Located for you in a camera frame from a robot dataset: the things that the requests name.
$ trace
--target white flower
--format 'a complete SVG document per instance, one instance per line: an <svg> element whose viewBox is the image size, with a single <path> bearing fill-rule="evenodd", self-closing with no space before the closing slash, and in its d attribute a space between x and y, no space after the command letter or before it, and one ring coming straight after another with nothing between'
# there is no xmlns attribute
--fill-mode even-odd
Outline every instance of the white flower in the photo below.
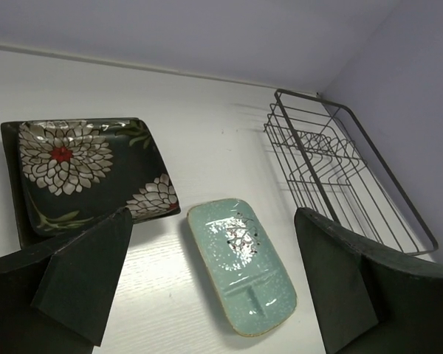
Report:
<svg viewBox="0 0 443 354"><path fill-rule="evenodd" d="M100 183L113 164L106 138L85 120L20 125L23 174L55 195L71 195Z"/></svg>
<svg viewBox="0 0 443 354"><path fill-rule="evenodd" d="M137 221L170 212L179 206L176 191L165 173L153 183L147 183L140 189L140 194L133 194L133 198L126 202L126 207Z"/></svg>

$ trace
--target black metal rack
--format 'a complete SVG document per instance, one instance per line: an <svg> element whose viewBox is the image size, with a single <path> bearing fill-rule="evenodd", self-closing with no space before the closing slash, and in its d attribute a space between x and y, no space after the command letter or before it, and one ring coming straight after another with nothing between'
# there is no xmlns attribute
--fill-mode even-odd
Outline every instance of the black metal rack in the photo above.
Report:
<svg viewBox="0 0 443 354"><path fill-rule="evenodd" d="M407 254L438 249L432 232L351 109L277 90L270 110L264 131L297 207L317 210L351 231ZM382 170L371 171L367 160L372 159Z"/></svg>

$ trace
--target white table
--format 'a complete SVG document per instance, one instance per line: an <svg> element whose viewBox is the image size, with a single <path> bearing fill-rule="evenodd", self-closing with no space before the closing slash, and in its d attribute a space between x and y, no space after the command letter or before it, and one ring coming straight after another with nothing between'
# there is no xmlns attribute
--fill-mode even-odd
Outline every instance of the white table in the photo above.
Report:
<svg viewBox="0 0 443 354"><path fill-rule="evenodd" d="M0 52L0 123L139 117L151 129L181 214L134 226L101 353L325 353L284 191L263 123L274 90ZM201 202L251 204L289 272L295 313L264 336L231 330L185 224ZM0 256L18 251L0 137Z"/></svg>

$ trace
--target red flower center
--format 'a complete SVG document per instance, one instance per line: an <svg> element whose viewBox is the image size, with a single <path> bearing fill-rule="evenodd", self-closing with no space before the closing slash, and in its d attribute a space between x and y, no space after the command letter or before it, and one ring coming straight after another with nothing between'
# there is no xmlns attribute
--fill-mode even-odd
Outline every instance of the red flower center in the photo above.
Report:
<svg viewBox="0 0 443 354"><path fill-rule="evenodd" d="M51 151L51 159L54 159L59 163L69 161L71 157L72 151L65 146L55 147L54 150Z"/></svg>

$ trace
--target turquoise ceramic dish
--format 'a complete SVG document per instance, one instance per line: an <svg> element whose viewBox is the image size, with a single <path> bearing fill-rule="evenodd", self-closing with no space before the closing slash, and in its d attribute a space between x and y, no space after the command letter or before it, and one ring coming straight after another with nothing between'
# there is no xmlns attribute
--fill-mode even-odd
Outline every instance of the turquoise ceramic dish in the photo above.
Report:
<svg viewBox="0 0 443 354"><path fill-rule="evenodd" d="M293 313L295 289L248 203L233 198L198 205L188 222L238 334L259 336Z"/></svg>

